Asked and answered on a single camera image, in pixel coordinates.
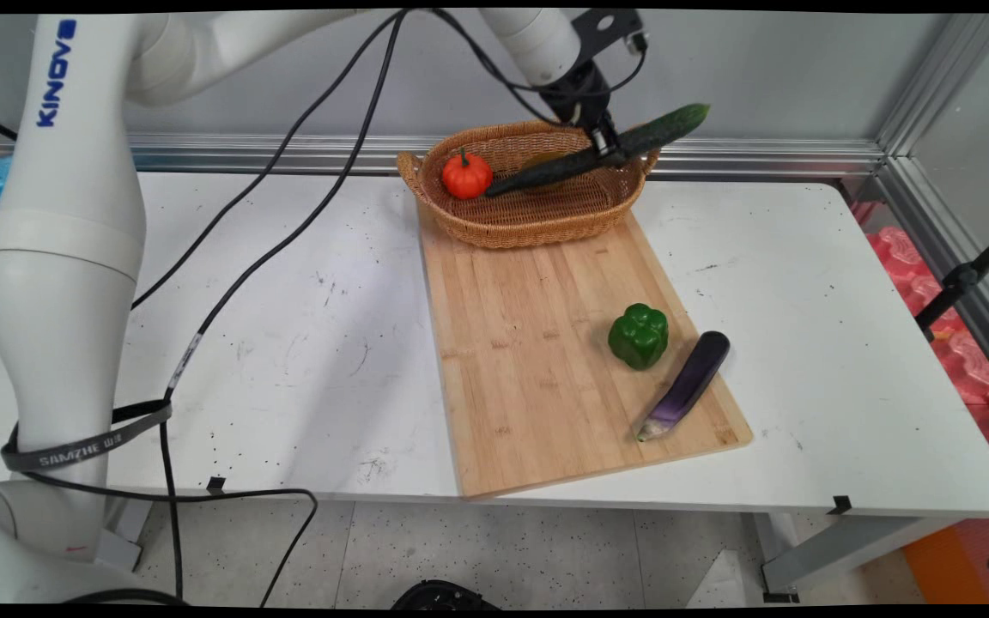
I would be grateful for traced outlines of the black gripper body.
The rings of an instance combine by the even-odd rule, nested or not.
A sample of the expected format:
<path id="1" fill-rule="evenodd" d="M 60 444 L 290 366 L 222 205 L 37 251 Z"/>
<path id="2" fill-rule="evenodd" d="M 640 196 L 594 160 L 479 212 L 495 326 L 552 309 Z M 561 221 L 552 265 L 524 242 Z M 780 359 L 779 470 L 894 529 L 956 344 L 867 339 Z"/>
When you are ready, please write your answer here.
<path id="1" fill-rule="evenodd" d="M 610 111 L 610 87 L 593 60 L 586 60 L 557 81 L 538 86 L 552 110 L 545 122 L 582 130 L 616 130 Z"/>

